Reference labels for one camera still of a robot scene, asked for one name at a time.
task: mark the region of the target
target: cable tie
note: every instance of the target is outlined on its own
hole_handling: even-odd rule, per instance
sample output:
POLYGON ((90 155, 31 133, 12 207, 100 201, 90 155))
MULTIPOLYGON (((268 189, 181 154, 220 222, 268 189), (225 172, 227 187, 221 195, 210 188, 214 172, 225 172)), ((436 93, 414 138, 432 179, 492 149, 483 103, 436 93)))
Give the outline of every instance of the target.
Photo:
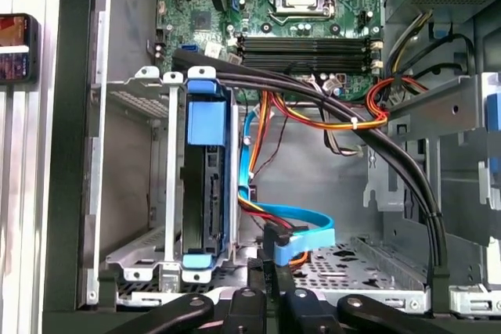
POLYGON ((353 117, 351 119, 351 123, 353 124, 353 131, 356 131, 359 128, 359 119, 357 117, 353 117))

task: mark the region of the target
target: metal bracket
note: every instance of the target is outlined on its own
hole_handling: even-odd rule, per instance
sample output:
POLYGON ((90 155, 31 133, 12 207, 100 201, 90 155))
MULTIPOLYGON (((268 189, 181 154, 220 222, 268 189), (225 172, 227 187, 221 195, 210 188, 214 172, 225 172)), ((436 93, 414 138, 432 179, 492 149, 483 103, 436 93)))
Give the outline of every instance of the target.
POLYGON ((501 290, 484 285, 453 286, 449 290, 451 311, 466 316, 501 316, 501 290))
POLYGON ((178 293, 181 290, 181 264, 166 262, 160 266, 160 291, 178 293))
POLYGON ((372 149, 368 149, 367 161, 369 164, 368 181, 363 192, 363 206, 369 207, 369 203, 375 199, 378 211, 403 211, 404 190, 400 178, 397 180, 397 190, 389 190, 390 167, 372 149))

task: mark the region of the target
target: screw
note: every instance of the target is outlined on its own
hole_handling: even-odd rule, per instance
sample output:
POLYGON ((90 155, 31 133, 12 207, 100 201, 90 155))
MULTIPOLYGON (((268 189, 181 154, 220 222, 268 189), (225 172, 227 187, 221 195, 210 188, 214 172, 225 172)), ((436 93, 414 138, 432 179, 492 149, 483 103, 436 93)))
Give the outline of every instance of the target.
POLYGON ((297 297, 306 297, 306 291, 304 291, 303 289, 297 289, 294 295, 296 295, 297 297))
POLYGON ((362 306, 362 302, 359 299, 356 299, 354 297, 350 297, 348 299, 348 304, 350 304, 352 307, 355 307, 355 308, 360 308, 362 306))
POLYGON ((201 305, 204 305, 204 302, 200 300, 198 297, 194 297, 193 300, 191 300, 191 303, 189 303, 192 307, 199 307, 201 305))
POLYGON ((250 291, 249 289, 246 289, 245 291, 242 292, 242 296, 252 297, 252 296, 256 296, 256 294, 254 293, 254 291, 250 291))
POLYGON ((417 301, 415 301, 415 300, 410 300, 409 307, 413 311, 417 311, 419 309, 419 307, 420 307, 420 304, 417 301))

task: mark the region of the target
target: yellow wire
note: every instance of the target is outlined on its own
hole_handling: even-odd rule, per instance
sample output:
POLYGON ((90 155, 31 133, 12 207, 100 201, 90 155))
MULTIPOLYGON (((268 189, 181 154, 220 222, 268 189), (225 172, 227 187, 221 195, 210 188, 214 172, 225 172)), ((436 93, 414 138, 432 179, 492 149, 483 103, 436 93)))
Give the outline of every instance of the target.
MULTIPOLYGON (((353 130, 354 129, 354 125, 351 123, 328 124, 328 123, 321 123, 318 121, 313 121, 309 117, 306 117, 306 116, 300 114, 299 112, 292 110, 290 107, 287 107, 285 102, 279 96, 277 96, 276 98, 282 104, 282 106, 287 108, 287 111, 289 111, 290 113, 292 113, 296 117, 299 117, 303 120, 307 120, 308 122, 312 123, 316 127, 319 127, 322 129, 332 129, 332 130, 353 130)), ((380 127, 382 125, 385 125, 386 123, 387 123, 387 119, 363 121, 363 122, 357 123, 356 127, 360 128, 360 129, 375 128, 375 127, 380 127)))
POLYGON ((250 155, 249 171, 252 171, 256 167, 256 163, 258 161, 259 156, 258 156, 258 148, 256 148, 256 145, 258 145, 260 138, 263 137, 262 129, 265 124, 265 114, 268 112, 267 105, 268 105, 268 92, 263 92, 262 104, 259 109, 258 136, 256 138, 256 144, 252 149, 252 154, 250 155))
POLYGON ((252 207, 253 209, 255 210, 258 210, 258 211, 262 211, 262 212, 265 212, 261 207, 259 207, 258 205, 256 205, 255 203, 252 203, 251 201, 249 201, 248 199, 244 199, 241 195, 238 195, 238 200, 245 203, 246 205, 248 205, 249 207, 252 207))
MULTIPOLYGON (((431 12, 424 15, 424 18, 421 20, 420 23, 417 24, 416 28, 422 27, 431 18, 431 15, 432 15, 431 12)), ((407 41, 406 44, 403 45, 402 48, 400 49, 400 52, 398 53, 397 59, 395 60, 395 63, 393 64, 392 73, 395 73, 397 71, 398 65, 400 64, 400 60, 402 60, 402 57, 404 55, 405 49, 407 48, 408 44, 409 44, 409 41, 407 41)))

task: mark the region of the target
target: red wire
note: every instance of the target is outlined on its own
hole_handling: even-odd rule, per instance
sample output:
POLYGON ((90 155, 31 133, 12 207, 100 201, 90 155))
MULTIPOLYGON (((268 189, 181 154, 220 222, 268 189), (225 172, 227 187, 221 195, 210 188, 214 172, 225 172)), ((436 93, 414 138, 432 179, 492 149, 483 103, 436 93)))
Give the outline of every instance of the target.
POLYGON ((255 215, 256 217, 268 219, 269 221, 278 222, 285 228, 290 228, 290 225, 287 222, 285 222, 282 218, 275 217, 274 215, 267 214, 267 213, 256 213, 254 211, 249 211, 249 210, 245 210, 245 212, 249 215, 255 215))

